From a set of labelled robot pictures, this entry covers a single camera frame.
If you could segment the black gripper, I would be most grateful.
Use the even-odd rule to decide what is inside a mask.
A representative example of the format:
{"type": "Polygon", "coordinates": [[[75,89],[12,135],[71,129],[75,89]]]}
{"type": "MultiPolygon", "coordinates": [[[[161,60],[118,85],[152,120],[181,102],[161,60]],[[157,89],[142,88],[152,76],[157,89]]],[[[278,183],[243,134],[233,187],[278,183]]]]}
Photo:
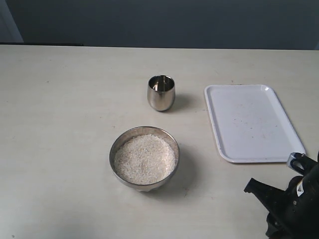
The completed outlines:
{"type": "Polygon", "coordinates": [[[270,239],[319,237],[319,164],[307,175],[294,177],[286,190],[251,178],[244,192],[270,212],[266,231],[270,239]]]}

